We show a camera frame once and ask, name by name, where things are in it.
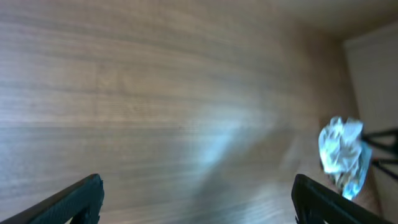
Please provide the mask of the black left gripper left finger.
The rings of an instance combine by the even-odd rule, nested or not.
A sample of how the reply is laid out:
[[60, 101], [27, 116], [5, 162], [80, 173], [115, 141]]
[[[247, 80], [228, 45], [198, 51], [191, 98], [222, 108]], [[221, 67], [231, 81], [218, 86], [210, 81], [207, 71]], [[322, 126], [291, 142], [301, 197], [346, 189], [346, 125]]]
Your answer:
[[103, 180], [91, 174], [1, 224], [97, 224], [103, 200]]

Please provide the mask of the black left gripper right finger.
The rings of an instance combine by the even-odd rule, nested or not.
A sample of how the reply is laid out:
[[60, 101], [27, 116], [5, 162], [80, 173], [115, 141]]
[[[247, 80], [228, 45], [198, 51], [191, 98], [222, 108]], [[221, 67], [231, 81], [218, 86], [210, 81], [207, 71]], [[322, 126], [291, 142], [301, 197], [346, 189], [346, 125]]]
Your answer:
[[298, 224], [389, 224], [303, 174], [295, 176], [291, 193]]

